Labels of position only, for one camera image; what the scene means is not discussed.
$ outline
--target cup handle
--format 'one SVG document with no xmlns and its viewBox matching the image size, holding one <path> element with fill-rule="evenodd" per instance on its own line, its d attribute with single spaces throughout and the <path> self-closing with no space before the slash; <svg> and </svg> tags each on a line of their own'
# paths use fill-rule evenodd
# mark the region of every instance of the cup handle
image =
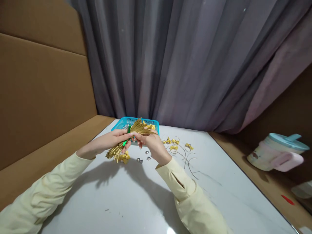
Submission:
<svg viewBox="0 0 312 234">
<path fill-rule="evenodd" d="M 300 154 L 283 152 L 281 155 L 273 159 L 270 164 L 274 169 L 286 172 L 300 165 L 303 161 L 304 159 Z"/>
</svg>

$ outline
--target white table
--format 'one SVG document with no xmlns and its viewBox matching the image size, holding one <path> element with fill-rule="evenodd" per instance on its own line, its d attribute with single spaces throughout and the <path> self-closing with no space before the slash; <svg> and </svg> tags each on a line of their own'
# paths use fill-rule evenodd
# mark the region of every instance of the white table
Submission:
<svg viewBox="0 0 312 234">
<path fill-rule="evenodd" d="M 97 137 L 109 132 L 114 120 Z M 190 143 L 197 157 L 191 170 L 206 195 L 239 234 L 297 233 L 207 132 L 160 126 L 160 137 Z M 49 217 L 42 234 L 54 233 L 188 233 L 179 220 L 173 195 L 155 171 L 157 163 L 143 147 L 131 146 L 127 165 L 97 156 Z M 174 158 L 184 166 L 183 157 Z"/>
</svg>

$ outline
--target person's right hand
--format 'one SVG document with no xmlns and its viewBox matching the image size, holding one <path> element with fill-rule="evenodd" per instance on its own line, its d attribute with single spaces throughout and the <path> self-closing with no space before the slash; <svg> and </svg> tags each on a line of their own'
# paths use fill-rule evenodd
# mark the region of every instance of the person's right hand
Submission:
<svg viewBox="0 0 312 234">
<path fill-rule="evenodd" d="M 155 159 L 160 166 L 164 166 L 171 161 L 172 156 L 166 150 L 157 132 L 154 130 L 152 131 L 156 134 L 141 135 L 135 132 L 134 136 L 136 137 L 140 149 L 143 145 L 146 145 L 152 153 L 153 159 Z"/>
</svg>

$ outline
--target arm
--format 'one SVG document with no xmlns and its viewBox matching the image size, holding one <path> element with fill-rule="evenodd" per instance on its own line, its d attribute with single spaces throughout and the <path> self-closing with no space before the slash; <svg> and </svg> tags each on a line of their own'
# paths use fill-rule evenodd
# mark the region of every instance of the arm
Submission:
<svg viewBox="0 0 312 234">
<path fill-rule="evenodd" d="M 159 136 L 134 135 L 139 146 L 146 145 L 158 162 L 156 171 L 174 194 L 179 217 L 190 233 L 232 233 L 222 214 L 167 152 Z"/>
<path fill-rule="evenodd" d="M 0 213 L 0 232 L 37 233 L 91 162 L 74 153 L 34 182 Z"/>
<path fill-rule="evenodd" d="M 95 156 L 132 136 L 126 132 L 114 130 L 91 141 L 34 182 L 0 212 L 0 233 L 38 233 L 43 221 L 63 202 L 74 181 Z"/>
</svg>

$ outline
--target wooden ledge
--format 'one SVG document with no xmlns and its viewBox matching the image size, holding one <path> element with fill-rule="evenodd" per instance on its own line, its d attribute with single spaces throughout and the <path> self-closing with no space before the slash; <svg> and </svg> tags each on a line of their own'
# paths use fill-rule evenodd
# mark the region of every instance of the wooden ledge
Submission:
<svg viewBox="0 0 312 234">
<path fill-rule="evenodd" d="M 33 182 L 91 141 L 115 118 L 96 115 L 0 171 L 0 210 Z"/>
</svg>

